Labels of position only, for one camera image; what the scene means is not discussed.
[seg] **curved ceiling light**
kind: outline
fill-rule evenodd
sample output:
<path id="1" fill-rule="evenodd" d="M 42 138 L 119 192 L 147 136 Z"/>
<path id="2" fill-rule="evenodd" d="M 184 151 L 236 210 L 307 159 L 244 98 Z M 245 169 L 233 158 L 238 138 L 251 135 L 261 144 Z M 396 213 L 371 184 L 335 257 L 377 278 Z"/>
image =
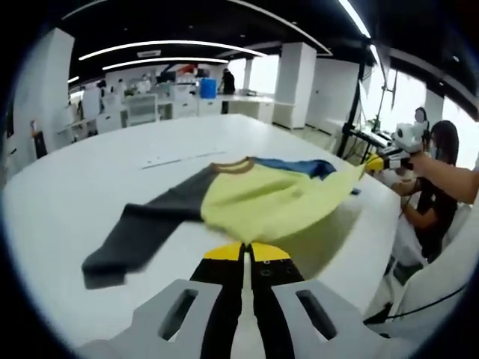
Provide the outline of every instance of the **curved ceiling light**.
<path id="1" fill-rule="evenodd" d="M 212 47 L 220 47 L 223 49 L 229 50 L 237 50 L 241 52 L 247 52 L 252 55 L 256 56 L 267 56 L 267 54 L 263 54 L 259 51 L 254 51 L 251 49 L 246 49 L 244 47 L 226 45 L 224 43 L 210 43 L 207 41 L 194 41 L 194 40 L 161 40 L 161 41 L 143 41 L 141 43 L 127 43 L 125 45 L 113 46 L 107 49 L 103 49 L 100 51 L 92 52 L 91 54 L 83 55 L 79 58 L 80 61 L 83 61 L 87 58 L 92 58 L 97 55 L 104 54 L 106 52 L 121 50 L 121 49 L 128 49 L 129 47 L 137 47 L 137 46 L 147 46 L 147 45 L 200 45 L 200 46 L 212 46 Z"/>
<path id="2" fill-rule="evenodd" d="M 221 60 L 219 58 L 147 58 L 144 60 L 129 61 L 129 62 L 123 62 L 121 64 L 105 66 L 104 68 L 102 68 L 102 70 L 110 70 L 116 67 L 122 67 L 122 66 L 128 66 L 128 65 L 143 64 L 145 62 L 162 62 L 162 61 L 218 62 L 220 64 L 228 63 L 227 60 Z"/>
<path id="3" fill-rule="evenodd" d="M 366 28 L 366 25 L 363 23 L 361 20 L 361 17 L 359 17 L 358 13 L 356 10 L 354 10 L 354 7 L 347 1 L 347 0 L 338 0 L 341 6 L 344 8 L 344 10 L 347 12 L 347 14 L 350 16 L 351 20 L 355 23 L 356 27 L 358 28 L 359 32 L 361 32 L 364 36 L 366 36 L 368 39 L 371 39 L 371 34 Z M 375 45 L 371 44 L 369 46 L 369 50 L 373 54 L 375 62 L 377 62 L 379 68 L 381 69 L 382 77 L 384 79 L 384 82 L 386 83 L 386 76 L 385 76 L 385 70 L 384 66 L 381 64 L 381 60 L 379 59 L 379 53 L 377 51 L 377 48 Z"/>
<path id="4" fill-rule="evenodd" d="M 75 82 L 76 80 L 78 80 L 80 78 L 80 76 L 75 76 L 73 77 L 72 79 L 68 80 L 68 83 L 71 84 L 72 82 Z"/>
<path id="5" fill-rule="evenodd" d="M 242 1 L 242 0 L 228 0 L 228 1 L 233 2 L 235 4 L 238 4 L 238 5 L 249 7 L 252 10 L 255 10 L 259 13 L 263 13 L 263 14 L 265 14 L 265 15 L 267 15 L 267 16 L 275 19 L 275 20 L 278 20 L 279 22 L 282 22 L 283 24 L 285 24 L 286 26 L 289 26 L 293 30 L 298 31 L 304 37 L 307 37 L 310 41 L 317 44 L 321 49 L 323 49 L 326 52 L 325 54 L 319 54 L 319 56 L 332 56 L 332 52 L 326 46 L 324 46 L 322 43 L 320 43 L 318 40 L 316 40 L 314 37 L 312 37 L 306 31 L 303 31 L 301 28 L 292 24 L 291 22 L 287 21 L 286 19 L 283 19 L 282 17 L 279 17 L 278 15 L 275 15 L 275 14 L 269 12 L 268 10 L 264 10 L 263 8 L 258 7 L 258 6 L 253 5 L 253 4 L 250 4 L 249 2 L 246 2 L 246 1 Z"/>
<path id="6" fill-rule="evenodd" d="M 351 20 L 355 23 L 356 27 L 358 28 L 359 32 L 361 32 L 364 36 L 368 39 L 371 39 L 371 35 L 366 28 L 366 25 L 362 22 L 361 18 L 359 17 L 354 7 L 347 1 L 347 0 L 338 0 L 347 14 L 350 16 Z"/>

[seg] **blue container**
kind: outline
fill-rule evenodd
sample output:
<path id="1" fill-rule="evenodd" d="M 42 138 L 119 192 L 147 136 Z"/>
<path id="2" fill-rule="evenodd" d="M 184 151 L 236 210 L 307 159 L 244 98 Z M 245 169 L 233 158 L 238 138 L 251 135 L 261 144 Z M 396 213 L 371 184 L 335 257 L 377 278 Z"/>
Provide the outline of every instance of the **blue container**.
<path id="1" fill-rule="evenodd" d="M 201 79 L 200 98 L 202 99 L 216 98 L 216 80 L 215 79 Z"/>

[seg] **cable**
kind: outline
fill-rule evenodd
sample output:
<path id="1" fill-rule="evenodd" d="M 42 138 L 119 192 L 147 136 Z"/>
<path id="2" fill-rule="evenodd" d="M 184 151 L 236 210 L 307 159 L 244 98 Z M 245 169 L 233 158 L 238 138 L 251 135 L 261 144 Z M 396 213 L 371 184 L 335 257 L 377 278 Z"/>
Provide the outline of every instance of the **cable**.
<path id="1" fill-rule="evenodd" d="M 414 310 L 411 310 L 410 312 L 405 312 L 405 313 L 402 313 L 402 314 L 398 314 L 396 316 L 388 316 L 386 317 L 385 320 L 388 320 L 388 319 L 395 319 L 395 318 L 401 318 L 403 316 L 408 316 L 409 314 L 413 314 L 413 313 L 417 313 L 417 312 L 420 312 L 421 310 L 424 310 L 424 309 L 427 309 L 429 307 L 432 307 L 436 304 L 439 304 L 441 303 L 442 301 L 445 301 L 446 299 L 449 299 L 450 297 L 453 297 L 455 296 L 457 293 L 459 293 L 461 290 L 463 290 L 464 288 L 466 288 L 466 285 L 464 284 L 463 286 L 461 286 L 458 290 L 456 290 L 455 292 L 452 292 L 451 294 L 448 294 L 446 295 L 445 297 L 443 298 L 440 298 L 438 299 L 437 301 L 434 301 L 433 303 L 429 303 L 427 305 L 424 305 L 423 307 L 419 307 L 418 309 L 414 309 Z"/>

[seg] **white wall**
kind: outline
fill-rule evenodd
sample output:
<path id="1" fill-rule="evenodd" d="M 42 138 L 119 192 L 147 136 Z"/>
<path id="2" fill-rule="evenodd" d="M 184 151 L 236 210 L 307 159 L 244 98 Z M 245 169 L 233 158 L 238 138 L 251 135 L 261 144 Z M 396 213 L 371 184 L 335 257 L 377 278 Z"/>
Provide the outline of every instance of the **white wall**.
<path id="1" fill-rule="evenodd" d="M 356 92 L 358 72 L 359 64 L 316 59 L 306 123 L 333 133 L 336 126 L 330 120 L 346 121 Z"/>
<path id="2" fill-rule="evenodd" d="M 36 159 L 30 122 L 43 131 L 46 150 L 51 153 L 64 145 L 57 134 L 56 121 L 68 104 L 68 76 L 74 39 L 59 29 L 50 31 L 29 54 L 18 82 L 13 102 L 12 141 L 20 168 Z"/>

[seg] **black ceiling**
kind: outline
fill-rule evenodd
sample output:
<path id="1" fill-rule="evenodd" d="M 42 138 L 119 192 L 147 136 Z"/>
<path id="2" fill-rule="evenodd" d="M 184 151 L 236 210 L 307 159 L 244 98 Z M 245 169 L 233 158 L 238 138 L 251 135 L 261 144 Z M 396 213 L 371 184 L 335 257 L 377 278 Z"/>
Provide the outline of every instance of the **black ceiling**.
<path id="1" fill-rule="evenodd" d="M 302 30 L 331 48 L 335 58 L 361 59 L 364 37 L 338 0 L 248 2 L 297 22 Z M 477 60 L 451 18 L 447 4 L 438 5 L 434 0 L 350 0 L 350 3 L 373 40 L 431 63 L 474 95 L 477 93 Z M 145 46 L 78 61 L 79 56 L 90 52 L 139 41 L 203 40 L 241 47 L 278 40 L 304 41 L 324 52 L 278 20 L 226 0 L 107 0 L 67 17 L 59 27 L 76 39 L 70 76 L 80 76 L 82 80 L 101 76 L 104 66 L 137 60 L 138 51 L 161 49 L 162 57 L 206 58 L 227 51 L 206 46 Z M 279 52 L 279 48 L 263 52 Z"/>

